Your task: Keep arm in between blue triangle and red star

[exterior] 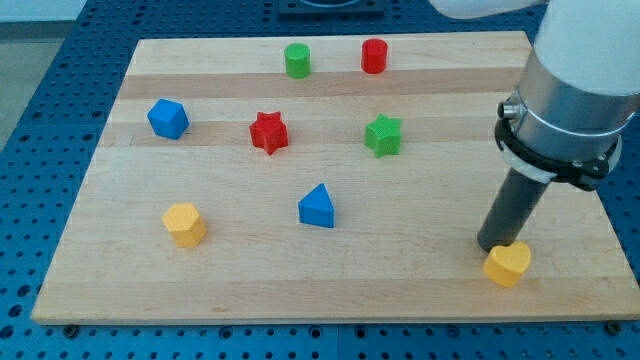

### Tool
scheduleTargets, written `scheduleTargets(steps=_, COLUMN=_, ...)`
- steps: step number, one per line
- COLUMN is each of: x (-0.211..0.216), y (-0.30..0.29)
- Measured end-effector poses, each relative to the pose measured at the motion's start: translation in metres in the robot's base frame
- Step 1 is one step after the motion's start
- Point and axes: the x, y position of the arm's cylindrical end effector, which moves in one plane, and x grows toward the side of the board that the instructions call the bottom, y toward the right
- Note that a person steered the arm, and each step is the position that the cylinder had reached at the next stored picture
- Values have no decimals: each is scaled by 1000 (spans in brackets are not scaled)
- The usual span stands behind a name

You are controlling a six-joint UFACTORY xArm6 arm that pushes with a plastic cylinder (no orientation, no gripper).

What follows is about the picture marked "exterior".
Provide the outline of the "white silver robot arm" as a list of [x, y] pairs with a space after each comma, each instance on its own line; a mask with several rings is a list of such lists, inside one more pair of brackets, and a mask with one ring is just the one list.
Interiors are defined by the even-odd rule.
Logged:
[[530, 184], [595, 189], [639, 109], [639, 0], [548, 0], [495, 138]]

